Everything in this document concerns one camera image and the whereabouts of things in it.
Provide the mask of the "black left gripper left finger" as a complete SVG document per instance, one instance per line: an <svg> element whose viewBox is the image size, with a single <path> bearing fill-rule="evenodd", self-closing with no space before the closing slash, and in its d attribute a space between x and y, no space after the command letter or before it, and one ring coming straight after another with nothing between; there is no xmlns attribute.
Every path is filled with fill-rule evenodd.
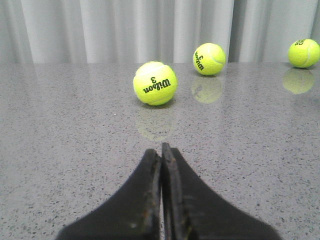
<svg viewBox="0 0 320 240"><path fill-rule="evenodd" d="M145 151L124 185L88 215L64 227L59 240L158 240L161 158Z"/></svg>

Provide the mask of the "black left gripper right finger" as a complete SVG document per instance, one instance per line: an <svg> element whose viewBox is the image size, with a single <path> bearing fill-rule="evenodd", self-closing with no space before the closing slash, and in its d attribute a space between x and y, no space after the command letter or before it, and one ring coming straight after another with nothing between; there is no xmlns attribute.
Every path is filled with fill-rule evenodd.
<svg viewBox="0 0 320 240"><path fill-rule="evenodd" d="M162 196L167 240L279 240L268 224L224 200L188 165L177 148L162 144Z"/></svg>

